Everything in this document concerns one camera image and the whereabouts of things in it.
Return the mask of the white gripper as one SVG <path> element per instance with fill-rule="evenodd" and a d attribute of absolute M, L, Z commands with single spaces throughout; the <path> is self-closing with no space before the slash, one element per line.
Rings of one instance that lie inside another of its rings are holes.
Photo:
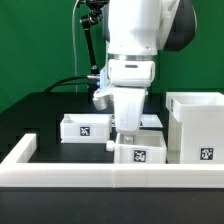
<path fill-rule="evenodd" d="M 112 100 L 116 130 L 118 132 L 137 132 L 140 127 L 145 95 L 145 88 L 107 86 L 94 92 L 93 102 L 97 110 L 104 110 Z M 127 144 L 132 144 L 134 135 L 125 134 L 124 141 Z"/>

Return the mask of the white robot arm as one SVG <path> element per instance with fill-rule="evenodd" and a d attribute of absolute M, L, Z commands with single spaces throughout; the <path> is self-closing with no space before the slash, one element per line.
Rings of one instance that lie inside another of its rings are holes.
<path fill-rule="evenodd" d="M 160 50 L 180 51 L 197 29 L 192 0 L 109 0 L 107 86 L 94 93 L 97 108 L 114 102 L 117 134 L 132 144 Z"/>

